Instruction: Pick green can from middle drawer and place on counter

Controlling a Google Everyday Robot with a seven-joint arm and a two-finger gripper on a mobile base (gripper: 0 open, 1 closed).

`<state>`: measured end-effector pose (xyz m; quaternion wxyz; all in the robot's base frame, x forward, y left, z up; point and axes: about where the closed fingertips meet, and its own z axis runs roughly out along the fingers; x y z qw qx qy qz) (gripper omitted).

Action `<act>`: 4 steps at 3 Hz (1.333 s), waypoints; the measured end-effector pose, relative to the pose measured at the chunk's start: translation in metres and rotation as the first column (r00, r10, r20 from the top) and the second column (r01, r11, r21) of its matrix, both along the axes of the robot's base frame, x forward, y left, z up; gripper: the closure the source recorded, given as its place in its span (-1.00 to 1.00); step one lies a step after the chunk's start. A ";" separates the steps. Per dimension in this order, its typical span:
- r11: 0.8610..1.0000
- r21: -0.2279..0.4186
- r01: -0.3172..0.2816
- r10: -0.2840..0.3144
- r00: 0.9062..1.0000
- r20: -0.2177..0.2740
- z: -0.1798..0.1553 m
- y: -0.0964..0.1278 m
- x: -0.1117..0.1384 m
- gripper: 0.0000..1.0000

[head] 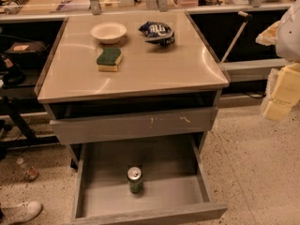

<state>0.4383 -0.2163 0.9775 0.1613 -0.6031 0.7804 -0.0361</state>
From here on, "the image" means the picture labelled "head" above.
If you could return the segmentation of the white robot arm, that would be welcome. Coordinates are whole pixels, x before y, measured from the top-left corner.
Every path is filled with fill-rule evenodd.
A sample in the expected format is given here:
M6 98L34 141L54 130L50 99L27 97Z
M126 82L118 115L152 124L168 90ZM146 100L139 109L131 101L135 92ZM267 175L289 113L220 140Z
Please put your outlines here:
M256 42L275 45L277 56L289 62L281 69L271 69L262 101L262 116L279 121L300 100L300 0L295 0L278 22L260 33Z

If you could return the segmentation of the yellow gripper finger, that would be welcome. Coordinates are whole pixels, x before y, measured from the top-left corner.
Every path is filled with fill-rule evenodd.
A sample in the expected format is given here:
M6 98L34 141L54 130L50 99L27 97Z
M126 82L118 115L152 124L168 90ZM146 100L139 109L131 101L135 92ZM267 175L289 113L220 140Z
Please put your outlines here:
M300 101L300 64L293 63L281 70L272 68L265 93L262 116L272 121L282 120Z
M277 43L279 22L274 22L267 29L261 32L255 39L258 44L271 46Z

